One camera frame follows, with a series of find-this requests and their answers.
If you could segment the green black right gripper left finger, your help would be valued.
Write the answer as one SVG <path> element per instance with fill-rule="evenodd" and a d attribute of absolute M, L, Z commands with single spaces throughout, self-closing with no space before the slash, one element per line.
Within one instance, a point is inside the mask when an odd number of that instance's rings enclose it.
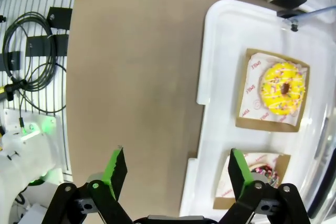
<path fill-rule="evenodd" d="M 118 148 L 97 179 L 81 187 L 73 183 L 58 186 L 46 212 L 46 223 L 83 223 L 93 213 L 98 213 L 104 223 L 133 223 L 119 203 L 127 172 L 123 148 Z"/>

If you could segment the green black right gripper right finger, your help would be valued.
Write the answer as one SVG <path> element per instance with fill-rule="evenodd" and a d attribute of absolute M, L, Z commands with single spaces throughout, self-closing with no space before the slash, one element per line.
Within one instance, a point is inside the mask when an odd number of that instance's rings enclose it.
<path fill-rule="evenodd" d="M 265 215 L 270 223 L 309 223 L 307 211 L 294 184 L 277 188 L 254 179 L 242 151 L 232 148 L 228 173 L 236 202 L 219 223 L 251 223 L 254 215 Z"/>

